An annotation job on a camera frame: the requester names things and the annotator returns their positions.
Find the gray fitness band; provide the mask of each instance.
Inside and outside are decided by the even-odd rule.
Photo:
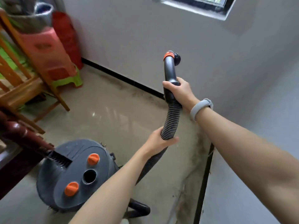
[[[199,112],[200,109],[203,107],[210,106],[210,108],[213,110],[214,105],[208,98],[203,99],[202,101],[198,102],[194,107],[192,108],[190,112],[191,118],[195,121],[195,116]]]

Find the pink plastic stool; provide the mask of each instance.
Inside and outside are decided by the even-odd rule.
[[[48,27],[39,34],[19,35],[28,51],[32,53],[35,64],[45,69],[52,80],[65,79],[77,74],[53,28]]]

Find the hand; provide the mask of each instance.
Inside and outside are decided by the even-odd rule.
[[[148,159],[153,155],[158,154],[166,147],[178,143],[178,137],[174,137],[170,140],[163,140],[161,138],[162,129],[163,127],[160,127],[152,132],[146,143],[140,148],[140,150],[146,153]]]
[[[190,112],[194,105],[200,102],[200,100],[194,96],[188,82],[179,77],[177,77],[177,80],[181,83],[180,86],[175,86],[168,81],[163,81],[163,86],[170,90],[183,108]]]

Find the tile floor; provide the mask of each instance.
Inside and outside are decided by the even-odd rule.
[[[81,77],[82,88],[67,87],[62,93],[71,111],[58,106],[38,123],[46,131],[44,137],[54,145],[80,138],[102,141],[123,165],[164,124],[167,104],[89,66]],[[38,106],[44,104],[28,106],[24,112],[33,115]],[[210,143],[185,114],[176,135],[180,143],[167,150],[134,191],[133,198],[150,206],[151,214],[130,223],[193,223]],[[66,224],[73,217],[74,213],[55,214],[39,199],[38,169],[0,201],[0,224]]]

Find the gray bucket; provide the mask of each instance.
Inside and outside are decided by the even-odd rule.
[[[37,2],[32,15],[10,15],[8,18],[13,27],[23,34],[37,34],[46,27],[52,27],[54,7],[48,3]]]

